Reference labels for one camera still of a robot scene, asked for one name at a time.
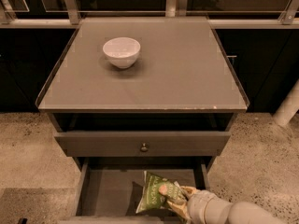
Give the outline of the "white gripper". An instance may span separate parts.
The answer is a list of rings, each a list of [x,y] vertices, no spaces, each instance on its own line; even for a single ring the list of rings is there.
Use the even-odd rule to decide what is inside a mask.
[[[228,215],[232,204],[207,190],[181,186],[188,200],[180,203],[167,201],[170,208],[185,222],[192,224],[228,224]]]

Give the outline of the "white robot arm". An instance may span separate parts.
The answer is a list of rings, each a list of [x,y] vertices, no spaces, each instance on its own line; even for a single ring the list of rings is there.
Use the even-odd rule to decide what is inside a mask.
[[[286,224],[255,203],[230,203],[210,191],[189,186],[179,189],[185,197],[183,201],[175,199],[167,188],[159,188],[159,192],[188,224]]]

